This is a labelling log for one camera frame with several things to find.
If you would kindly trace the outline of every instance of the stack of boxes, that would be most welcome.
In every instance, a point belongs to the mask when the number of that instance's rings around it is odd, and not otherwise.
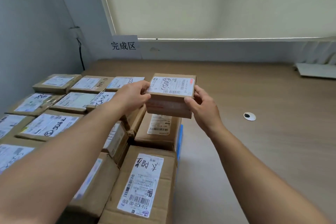
[[[20,151],[23,157],[111,100],[123,85],[143,79],[49,76],[0,119],[0,153]],[[183,99],[194,96],[195,81],[190,75],[154,75],[151,99],[113,126],[67,211],[100,217],[104,224],[171,222],[181,117],[191,118]]]

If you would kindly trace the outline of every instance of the wooden table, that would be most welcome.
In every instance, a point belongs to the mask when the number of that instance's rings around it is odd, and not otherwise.
[[[191,74],[225,126],[258,158],[336,220],[336,81],[301,78],[290,65],[99,60],[84,75]],[[256,115],[247,121],[244,112]],[[215,148],[194,118],[184,135],[174,223],[247,223]]]

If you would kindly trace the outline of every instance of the black cable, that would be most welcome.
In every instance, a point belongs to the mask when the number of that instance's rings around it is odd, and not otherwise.
[[[81,58],[83,71],[85,71],[84,62],[83,62],[83,58],[82,58],[82,43],[79,41],[78,38],[76,38],[76,39],[77,39],[77,42],[78,42],[78,45],[79,45],[79,57]]]

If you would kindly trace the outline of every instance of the white paper sign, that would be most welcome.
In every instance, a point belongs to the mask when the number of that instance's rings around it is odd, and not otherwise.
[[[111,52],[113,57],[141,58],[140,43],[137,35],[112,36]]]
[[[122,86],[126,84],[133,83],[133,82],[139,82],[144,79],[145,77],[116,77],[107,86],[107,89],[120,89]]]
[[[192,96],[194,84],[192,78],[154,77],[147,92]]]
[[[78,119],[79,117],[75,116],[57,116],[43,113],[29,123],[21,133],[54,137],[72,126]]]
[[[101,163],[103,162],[103,160],[101,158],[97,159],[95,164],[93,165],[90,173],[88,174],[88,176],[86,177],[85,181],[83,182],[82,186],[79,188],[79,190],[77,191],[77,193],[74,195],[74,199],[81,199],[82,196],[84,195],[86,189],[89,187],[90,182],[92,181],[93,177],[95,176],[97,170],[99,169]]]
[[[90,90],[92,89],[99,81],[101,78],[90,78],[90,77],[84,77],[80,79],[74,86],[73,88],[77,89],[86,89]]]
[[[11,129],[27,116],[7,114],[0,120],[0,138],[4,137]]]
[[[97,94],[70,92],[54,106],[72,107],[86,109],[86,106],[97,96]]]
[[[152,114],[147,134],[168,136],[170,134],[171,119],[172,116]]]
[[[15,161],[23,158],[34,150],[31,147],[0,144],[0,175],[9,168]]]
[[[163,158],[140,153],[134,163],[117,208],[149,218]]]
[[[111,132],[108,135],[107,140],[105,142],[105,145],[107,144],[107,146],[106,147],[104,146],[104,149],[108,150],[111,157],[113,157],[114,154],[116,153],[120,145],[121,139],[124,137],[124,135],[125,132],[121,127],[120,123],[116,123],[111,129]]]
[[[90,105],[101,105],[112,99],[115,92],[99,92],[99,94],[90,102]]]
[[[15,112],[34,112],[44,101],[50,98],[51,94],[34,93],[26,98],[14,111]]]
[[[45,81],[42,84],[43,85],[62,87],[65,84],[67,84],[69,81],[71,81],[73,78],[74,78],[74,76],[68,77],[68,76],[56,75],[56,76],[48,79],[47,81]]]

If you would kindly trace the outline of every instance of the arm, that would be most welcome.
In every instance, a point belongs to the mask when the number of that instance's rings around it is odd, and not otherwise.
[[[0,223],[55,223],[84,182],[114,124],[139,108],[149,82],[123,86],[107,103],[0,175]]]
[[[185,98],[185,102],[212,140],[249,223],[329,223],[225,128],[216,103],[203,89],[195,86],[195,90],[195,100]]]

